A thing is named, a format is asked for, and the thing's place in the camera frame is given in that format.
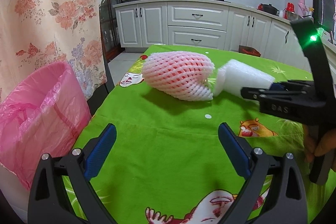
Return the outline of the person's right hand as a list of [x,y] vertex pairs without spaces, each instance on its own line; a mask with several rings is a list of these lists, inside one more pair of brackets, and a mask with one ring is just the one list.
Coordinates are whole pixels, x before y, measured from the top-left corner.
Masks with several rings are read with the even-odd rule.
[[311,163],[315,157],[322,156],[336,148],[336,132],[335,130],[326,133],[322,139],[316,141],[309,135],[309,128],[307,125],[303,127],[303,145],[305,147],[305,161]]

